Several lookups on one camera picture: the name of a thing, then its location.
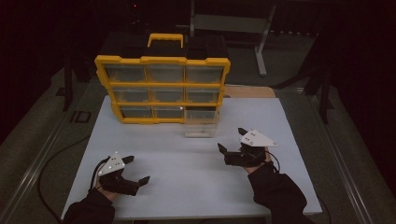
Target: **hand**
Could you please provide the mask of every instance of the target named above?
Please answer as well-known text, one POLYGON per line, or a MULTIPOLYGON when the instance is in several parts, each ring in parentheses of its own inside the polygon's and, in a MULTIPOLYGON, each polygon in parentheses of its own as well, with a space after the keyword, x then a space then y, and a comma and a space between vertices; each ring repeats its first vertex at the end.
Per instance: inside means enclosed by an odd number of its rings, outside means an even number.
POLYGON ((97 175, 96 176, 96 184, 95 184, 95 188, 101 192, 103 195, 105 195, 105 197, 107 197, 111 202, 114 202, 114 200, 116 200, 116 198, 118 198, 120 195, 118 193, 114 193, 114 192, 110 192, 108 190, 105 190, 102 188, 102 186, 99 183, 99 178, 100 176, 97 175))
MULTIPOLYGON (((271 155, 269 153, 265 153, 265 161, 267 161, 267 162, 271 161, 271 155)), ((244 169, 250 175, 251 173, 255 172, 257 169, 259 169, 263 165, 264 165, 264 163, 261 163, 259 166, 256 166, 256 167, 244 167, 244 169)))

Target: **floor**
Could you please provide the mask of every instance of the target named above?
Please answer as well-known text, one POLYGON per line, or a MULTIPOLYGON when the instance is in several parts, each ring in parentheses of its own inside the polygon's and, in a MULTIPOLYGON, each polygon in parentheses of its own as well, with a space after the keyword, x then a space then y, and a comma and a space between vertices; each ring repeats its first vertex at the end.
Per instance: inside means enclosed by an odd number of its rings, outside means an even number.
MULTIPOLYGON (((263 52, 268 77, 260 77, 250 48, 229 48, 231 73, 226 83, 271 86, 296 75, 314 39, 299 35, 270 35, 263 52)), ((323 213, 310 216, 317 223, 396 223, 396 202, 377 171, 356 127, 331 88, 329 124, 318 116, 318 100, 304 95, 301 80, 275 90, 311 176, 323 213)), ((106 90, 93 77, 74 81, 74 102, 63 111, 55 96, 63 86, 63 70, 51 87, 0 146, 0 223, 55 223, 40 202, 40 192, 59 216, 73 184, 106 90), (75 111, 91 113, 88 122, 73 118, 75 111)), ((151 220, 149 223, 271 223, 270 217, 232 219, 151 220)), ((115 223, 131 223, 116 220, 115 223)))

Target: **sleeve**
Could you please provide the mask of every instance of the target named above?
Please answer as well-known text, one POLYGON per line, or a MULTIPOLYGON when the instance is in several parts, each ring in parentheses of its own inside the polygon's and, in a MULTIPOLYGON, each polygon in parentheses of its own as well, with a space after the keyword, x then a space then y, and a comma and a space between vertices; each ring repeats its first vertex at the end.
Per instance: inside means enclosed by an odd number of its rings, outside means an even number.
POLYGON ((274 224, 313 224, 303 215, 306 198, 288 175, 274 173, 263 165, 247 176, 254 191, 254 202, 271 210, 274 224))
POLYGON ((69 206, 63 224, 111 224, 115 214, 112 204, 113 202, 97 189, 90 189, 85 199, 69 206))

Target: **yellow frame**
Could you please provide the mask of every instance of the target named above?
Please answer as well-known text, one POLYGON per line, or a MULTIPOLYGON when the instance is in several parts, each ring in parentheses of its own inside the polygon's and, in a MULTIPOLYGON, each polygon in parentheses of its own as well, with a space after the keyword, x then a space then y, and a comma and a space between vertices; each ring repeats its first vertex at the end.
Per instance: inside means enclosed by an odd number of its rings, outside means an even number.
MULTIPOLYGON (((182 35, 163 35, 163 34, 155 34, 154 37, 151 38, 148 42, 150 44, 152 39, 172 39, 172 40, 181 40, 182 46, 182 35)), ((222 105, 222 99, 224 95, 224 82, 226 75, 230 72, 231 63, 227 58, 207 58, 205 60, 189 60, 184 57, 152 57, 152 56, 143 56, 138 59, 124 59, 120 56, 113 55, 98 55, 95 59, 95 64, 97 67, 97 75, 102 83, 102 85, 106 88, 110 99, 111 99, 111 108, 114 114, 122 123, 142 123, 142 124, 153 124, 153 123, 161 123, 161 122, 170 122, 170 123, 184 123, 184 115, 183 118, 180 119, 159 119, 154 117, 154 112, 151 109, 152 118, 125 118, 120 111, 120 106, 130 105, 130 106, 215 106, 216 111, 219 111, 219 107, 222 105), (144 67, 144 76, 145 82, 120 82, 120 81, 112 81, 107 75, 105 65, 106 64, 135 64, 135 65, 149 65, 149 64, 177 64, 183 66, 183 82, 149 82, 148 75, 146 73, 146 68, 144 67), (219 83, 187 83, 186 80, 186 71, 185 67, 193 65, 193 66, 222 66, 222 75, 219 83), (114 87, 147 87, 148 88, 148 102, 118 102, 116 96, 112 90, 114 87), (219 90, 218 99, 214 103, 188 103, 186 102, 186 91, 183 90, 183 101, 182 102, 151 102, 151 96, 149 93, 149 87, 167 87, 167 88, 213 88, 219 90)))

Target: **yellow organizer case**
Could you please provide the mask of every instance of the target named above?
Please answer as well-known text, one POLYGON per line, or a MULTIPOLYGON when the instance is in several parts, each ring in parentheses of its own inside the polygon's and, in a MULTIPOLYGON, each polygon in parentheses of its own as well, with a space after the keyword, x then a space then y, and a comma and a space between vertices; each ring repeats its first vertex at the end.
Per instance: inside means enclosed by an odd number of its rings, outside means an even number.
MULTIPOLYGON (((177 40, 183 35, 151 34, 153 40, 177 40)), ((217 122, 228 58, 98 55, 97 75, 107 89, 114 114, 122 123, 185 123, 186 117, 217 122)))

